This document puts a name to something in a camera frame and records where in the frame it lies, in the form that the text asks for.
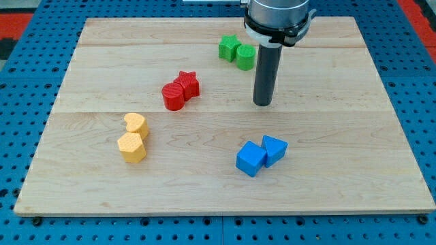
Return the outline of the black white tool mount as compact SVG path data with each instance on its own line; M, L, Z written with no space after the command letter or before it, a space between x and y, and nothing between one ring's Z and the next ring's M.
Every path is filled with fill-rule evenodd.
M279 45L293 47L308 33L316 12L316 9L312 9L297 25L280 29L265 27L257 23L246 11L244 16L246 33L249 37L267 48L277 48Z

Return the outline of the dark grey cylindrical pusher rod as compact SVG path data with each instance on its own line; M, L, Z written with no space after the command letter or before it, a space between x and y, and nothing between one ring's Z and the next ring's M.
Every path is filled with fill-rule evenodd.
M281 51L282 47L267 48L259 45L253 87L253 102L258 106L268 106L273 99Z

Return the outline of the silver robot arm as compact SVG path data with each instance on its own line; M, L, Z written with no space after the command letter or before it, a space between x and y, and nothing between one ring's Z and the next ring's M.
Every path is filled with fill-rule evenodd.
M273 100L282 47L295 46L308 33L316 15L309 0L249 0L244 24L258 43L253 102L268 106Z

